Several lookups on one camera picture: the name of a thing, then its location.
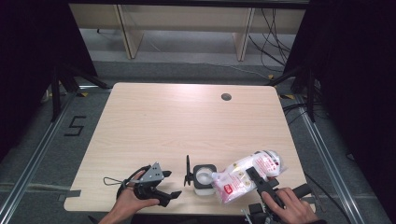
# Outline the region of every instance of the black stand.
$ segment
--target black stand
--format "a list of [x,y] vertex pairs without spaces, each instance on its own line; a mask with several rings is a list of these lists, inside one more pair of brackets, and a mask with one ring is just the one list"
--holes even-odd
[[79,85],[74,80],[73,75],[78,75],[79,77],[83,77],[84,79],[90,81],[92,84],[102,88],[102,89],[111,89],[108,87],[105,82],[100,81],[94,76],[90,76],[78,68],[66,64],[66,63],[57,63],[54,66],[52,71],[52,79],[51,79],[51,89],[52,89],[52,103],[53,103],[53,111],[52,111],[52,119],[51,121],[55,121],[58,118],[59,113],[61,112],[61,93],[59,89],[59,82],[64,85],[64,88],[67,92],[77,92],[79,90]]
[[[316,2],[319,1],[311,0],[310,4],[314,5]],[[315,122],[315,80],[319,78],[319,71],[331,52],[336,29],[341,21],[338,15],[341,3],[342,0],[339,0],[330,7],[311,7],[306,10],[283,75],[267,84],[275,86],[295,77],[291,90],[301,93],[307,88],[307,114],[312,122]]]

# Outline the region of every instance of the wrist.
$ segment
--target wrist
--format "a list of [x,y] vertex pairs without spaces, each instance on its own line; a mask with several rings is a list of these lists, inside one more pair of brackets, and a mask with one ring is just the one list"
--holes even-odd
[[99,224],[118,224],[128,217],[122,216],[118,212],[111,210],[107,215],[105,215]]

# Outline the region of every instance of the black wire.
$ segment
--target black wire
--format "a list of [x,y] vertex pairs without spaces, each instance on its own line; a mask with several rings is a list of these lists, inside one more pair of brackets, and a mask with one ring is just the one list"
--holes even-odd
[[256,48],[262,52],[262,54],[264,53],[265,55],[267,55],[268,57],[270,57],[271,59],[273,59],[274,61],[276,61],[277,63],[281,64],[282,66],[285,66],[285,64],[283,64],[280,60],[278,60],[277,58],[275,58],[274,56],[272,56],[270,53],[268,53],[267,51],[265,51],[262,47],[260,47],[258,44],[256,44],[256,42],[254,42],[254,40],[251,38],[251,36],[249,35],[248,38],[250,39],[250,41],[253,43],[254,46],[256,46]]
[[307,111],[305,110],[303,113],[299,114],[297,117],[295,117],[291,122],[288,123],[288,125],[291,125],[295,120],[297,120],[297,118],[299,118],[300,116],[302,116],[303,114],[305,114]]
[[337,206],[337,208],[341,211],[341,213],[344,215],[344,217],[346,218],[347,223],[351,223],[350,219],[347,215],[347,213],[344,211],[344,209],[340,206],[340,204],[338,204],[338,202],[335,201],[335,199],[330,196],[330,194],[317,182],[315,181],[314,178],[312,178],[309,174],[307,174],[306,172],[304,172],[304,175],[306,175],[306,177],[308,177],[312,182],[314,182],[315,185],[318,186],[318,188],[320,188],[324,194],[326,194],[326,196],[335,204],[335,206]]
[[[270,26],[270,24],[269,24],[269,22],[268,22],[268,20],[267,20],[267,18],[266,18],[266,16],[265,16],[265,14],[264,14],[263,9],[262,9],[262,15],[263,15],[263,17],[264,17],[264,19],[265,19],[265,22],[267,23],[267,26],[268,26],[268,29],[269,29],[268,36],[265,37],[264,34],[262,34],[262,36],[264,36],[265,42],[268,42],[268,43],[270,43],[272,46],[274,46],[275,48],[278,48],[279,53],[280,53],[280,56],[282,57],[283,62],[286,63],[286,60],[287,60],[288,58],[286,57],[286,54],[284,53],[284,51],[290,52],[290,49],[289,49],[288,47],[286,47],[286,46],[277,38],[277,31],[276,31],[276,9],[275,9],[275,8],[273,9],[273,21],[272,21],[272,23],[271,23],[271,26]],[[273,43],[268,39],[268,37],[269,37],[270,35],[273,36],[274,40],[276,41],[276,45],[273,44]]]
[[[263,15],[263,17],[264,17],[264,19],[265,19],[265,22],[267,23],[267,26],[268,26],[268,36],[265,37],[265,35],[262,34],[262,36],[265,38],[265,41],[268,42],[269,44],[271,44],[271,45],[272,45],[273,47],[275,47],[275,48],[281,48],[281,49],[283,49],[283,48],[280,47],[279,45],[273,44],[273,43],[268,39],[270,35],[273,35],[274,39],[275,39],[275,40],[278,40],[278,39],[277,39],[277,36],[274,35],[274,32],[273,32],[273,26],[276,27],[276,20],[275,20],[274,12],[273,12],[273,21],[272,21],[271,25],[270,25],[269,21],[267,20],[265,14],[264,14],[263,9],[262,9],[262,15]],[[283,49],[283,50],[285,50],[285,51],[290,51],[290,49],[289,49],[288,47],[286,47],[286,49]]]

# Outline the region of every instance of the grommet hole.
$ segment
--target grommet hole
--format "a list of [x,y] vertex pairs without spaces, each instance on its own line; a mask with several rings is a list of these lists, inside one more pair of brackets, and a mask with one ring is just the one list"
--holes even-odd
[[230,101],[231,100],[231,94],[230,93],[223,93],[221,95],[221,99],[223,99],[224,101]]

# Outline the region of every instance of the finger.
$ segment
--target finger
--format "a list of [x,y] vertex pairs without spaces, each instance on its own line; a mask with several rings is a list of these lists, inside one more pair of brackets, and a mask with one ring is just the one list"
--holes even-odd
[[296,194],[294,193],[294,191],[290,188],[285,188],[284,189],[285,192],[288,194],[289,198],[291,199],[292,202],[294,203],[299,203],[300,199],[297,198]]
[[145,173],[145,171],[140,171],[139,173],[137,173],[137,174],[134,176],[133,179],[139,179],[140,176],[141,176],[142,174],[144,174],[144,173]]
[[154,206],[154,205],[158,205],[160,203],[160,200],[158,199],[147,199],[147,200],[142,200],[141,204],[144,207],[150,207],[150,206]]
[[279,207],[279,205],[274,201],[274,199],[271,197],[269,193],[263,191],[262,199],[264,200],[264,203],[267,204],[267,206],[275,213],[278,214],[284,211],[281,207]]
[[279,197],[279,199],[283,202],[283,204],[285,204],[286,206],[291,204],[291,198],[288,192],[286,191],[286,189],[279,189],[276,191],[276,194]]

